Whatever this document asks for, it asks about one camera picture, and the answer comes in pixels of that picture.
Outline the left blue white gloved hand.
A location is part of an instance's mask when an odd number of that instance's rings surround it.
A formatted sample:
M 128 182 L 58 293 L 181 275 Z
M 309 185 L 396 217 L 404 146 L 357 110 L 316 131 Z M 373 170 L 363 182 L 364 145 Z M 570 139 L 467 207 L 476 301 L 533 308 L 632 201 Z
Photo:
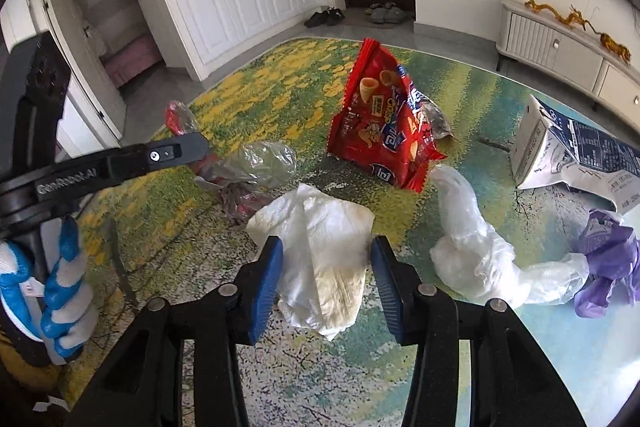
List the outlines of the left blue white gloved hand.
M 42 282 L 34 264 L 17 243 L 1 243 L 1 306 L 14 332 L 22 337 L 18 349 L 29 343 L 44 348 L 35 366 L 64 365 L 90 339 L 98 311 L 86 280 L 88 258 L 80 246 L 72 217 L 50 221 L 44 227 L 54 262 Z

